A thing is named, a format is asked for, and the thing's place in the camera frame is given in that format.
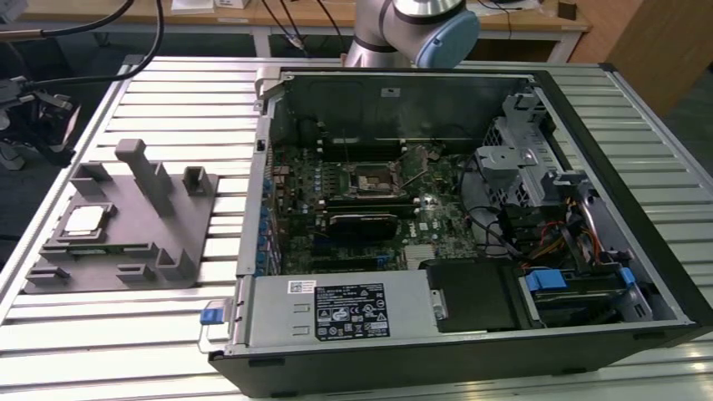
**wooden table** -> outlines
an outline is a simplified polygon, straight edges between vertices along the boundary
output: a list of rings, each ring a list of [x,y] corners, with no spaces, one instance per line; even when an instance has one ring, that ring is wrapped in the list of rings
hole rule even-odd
[[[29,7],[25,13],[8,28],[65,28],[103,18],[123,2],[124,0],[28,0]],[[253,0],[243,10],[216,8],[212,14],[196,15],[171,15],[171,0],[163,2],[169,33],[247,33],[253,36],[257,57],[271,57],[269,35],[283,32],[261,0]],[[336,34],[327,15],[313,0],[287,1],[287,3],[301,34]],[[581,34],[589,29],[589,24],[583,17],[579,17],[577,21],[551,17],[556,14],[556,3],[556,0],[545,1],[545,12],[540,10],[511,12],[509,24],[505,14],[480,17],[483,29],[480,38],[553,41],[556,44],[548,61],[565,63]],[[268,4],[279,20],[291,30],[279,0],[268,0]],[[355,0],[327,0],[325,5],[337,25],[343,28],[343,34],[353,35]],[[99,32],[152,32],[153,24],[153,0],[136,0],[125,16],[116,23],[103,27]]]

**workbench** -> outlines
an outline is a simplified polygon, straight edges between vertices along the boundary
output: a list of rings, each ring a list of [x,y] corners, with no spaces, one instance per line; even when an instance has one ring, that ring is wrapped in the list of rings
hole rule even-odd
[[[233,296],[248,173],[253,154],[256,70],[336,67],[335,59],[156,58],[131,82],[115,83],[0,273],[0,401],[16,399],[240,400],[197,348],[208,301]],[[461,68],[547,69],[576,108],[684,267],[713,300],[713,181],[619,73],[595,64],[464,63]],[[128,172],[113,154],[141,138],[168,173],[203,165],[220,175],[199,286],[183,290],[24,295],[37,259],[75,189],[79,162]],[[572,146],[556,135],[577,169]],[[228,339],[212,326],[204,347]],[[361,399],[710,399],[713,336],[639,353],[593,373],[512,378],[329,396]]]
[[[75,26],[97,20],[112,13],[123,0],[29,0],[29,8],[7,29],[56,29]],[[545,12],[524,10],[501,13],[480,18],[483,39],[539,40],[556,42],[549,55],[549,62],[565,63],[580,41],[581,35],[589,29],[583,16],[576,21],[551,17],[556,15],[556,0],[547,0]],[[277,0],[268,0],[275,15],[288,31],[292,32],[287,14]],[[313,0],[287,2],[289,12],[303,35],[336,35],[329,19]],[[269,36],[283,34],[275,24],[260,0],[252,0],[243,10],[216,8],[212,14],[171,15],[171,0],[164,0],[167,10],[168,33],[228,33],[249,34],[255,40],[257,57],[272,56]],[[353,35],[355,1],[329,0],[325,6],[332,13],[336,24],[343,27],[343,34]],[[100,28],[100,33],[152,33],[155,31],[153,0],[137,0],[125,16],[111,25]]]

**table leg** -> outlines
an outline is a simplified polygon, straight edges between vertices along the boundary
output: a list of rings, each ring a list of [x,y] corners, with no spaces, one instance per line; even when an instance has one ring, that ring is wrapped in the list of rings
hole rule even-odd
[[[561,39],[555,44],[553,52],[549,54],[549,63],[567,63],[569,61],[580,38],[581,32],[563,32]]]
[[[255,42],[255,54],[260,58],[271,58],[272,52],[269,50],[269,27],[253,27],[252,35]]]

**power supply label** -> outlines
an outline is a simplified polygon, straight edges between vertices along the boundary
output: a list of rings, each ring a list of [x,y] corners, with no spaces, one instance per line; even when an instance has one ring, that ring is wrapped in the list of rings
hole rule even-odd
[[[320,341],[391,335],[384,284],[316,287],[315,314]]]

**slotted metal surface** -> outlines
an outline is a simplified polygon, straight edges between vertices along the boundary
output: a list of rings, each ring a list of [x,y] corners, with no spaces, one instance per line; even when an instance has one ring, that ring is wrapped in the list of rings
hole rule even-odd
[[[112,146],[123,138],[141,138],[148,157],[165,161],[169,173],[199,164],[221,176],[200,286],[176,291],[17,295],[37,247],[72,194],[72,188],[57,183],[0,276],[7,292],[0,303],[0,400],[244,399],[208,365],[196,340],[200,309],[209,300],[233,295],[256,127],[255,71],[269,65],[337,66],[332,60],[157,58],[133,82],[112,86],[85,132],[92,142],[83,161],[105,162],[113,174],[128,172]],[[548,65],[547,69],[704,295],[713,299],[708,176],[660,122],[643,114],[644,106],[615,75],[593,65]],[[561,134],[556,137],[576,167],[572,148]],[[17,273],[13,281],[8,281],[9,270]],[[216,345],[225,342],[225,328],[211,327],[208,338]],[[712,340],[706,336],[677,348],[647,351],[595,373],[399,388],[324,399],[710,399]]]

